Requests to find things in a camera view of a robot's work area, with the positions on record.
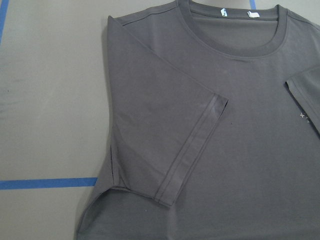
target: t-shirt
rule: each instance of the t-shirt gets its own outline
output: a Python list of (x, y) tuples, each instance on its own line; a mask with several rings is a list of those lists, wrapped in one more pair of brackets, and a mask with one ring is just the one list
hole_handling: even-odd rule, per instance
[(78, 240), (320, 237), (320, 26), (176, 0), (108, 17), (108, 155)]

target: shoulder seam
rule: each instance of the shoulder seam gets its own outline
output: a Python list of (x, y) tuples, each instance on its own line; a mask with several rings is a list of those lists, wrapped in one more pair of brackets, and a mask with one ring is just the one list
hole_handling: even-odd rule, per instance
[(291, 11), (289, 11), (288, 16), (289, 16), (290, 18), (292, 18), (292, 19), (297, 20), (297, 21), (300, 21), (300, 22), (303, 22), (303, 23), (309, 24), (309, 25), (313, 26), (315, 29), (317, 29), (318, 31), (320, 31), (320, 28), (319, 28), (318, 26), (316, 26), (314, 23), (312, 23), (312, 22), (311, 22), (311, 21), (309, 21), (309, 20), (303, 20), (303, 19), (299, 19), (299, 18), (297, 18), (297, 17), (293, 16), (293, 15), (291, 14)]
[(176, 1), (172, 1), (160, 6), (152, 6), (148, 7), (142, 11), (138, 11), (135, 13), (131, 13), (125, 16), (116, 17), (117, 21), (122, 25), (125, 26), (130, 23), (137, 22), (139, 20), (145, 19), (146, 17), (154, 14), (162, 14), (177, 7)]

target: white sticker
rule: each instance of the white sticker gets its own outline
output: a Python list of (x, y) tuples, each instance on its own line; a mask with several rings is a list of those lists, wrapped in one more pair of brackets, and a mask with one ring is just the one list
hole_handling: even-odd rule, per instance
[(222, 17), (228, 17), (227, 10), (225, 8), (222, 8), (220, 12)]
[(257, 12), (248, 11), (248, 15), (250, 18), (259, 18), (260, 17), (259, 13), (257, 13)]

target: blue line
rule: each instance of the blue line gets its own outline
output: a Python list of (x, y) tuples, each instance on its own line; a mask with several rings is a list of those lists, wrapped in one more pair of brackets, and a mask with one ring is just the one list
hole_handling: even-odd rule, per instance
[(0, 6), (0, 44), (2, 39), (2, 32), (4, 31), (8, 5), (9, 5), (9, 0), (2, 0), (1, 6)]
[(257, 9), (255, 0), (250, 0), (250, 6), (251, 6), (251, 9)]
[(91, 187), (96, 181), (96, 177), (6, 180), (0, 181), (0, 190)]

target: shirt sleeve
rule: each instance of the shirt sleeve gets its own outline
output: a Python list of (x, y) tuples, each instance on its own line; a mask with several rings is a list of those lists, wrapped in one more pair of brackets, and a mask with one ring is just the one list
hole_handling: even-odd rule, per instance
[(320, 65), (295, 74), (286, 84), (320, 133)]
[(146, 47), (108, 17), (114, 186), (171, 206), (228, 99)]

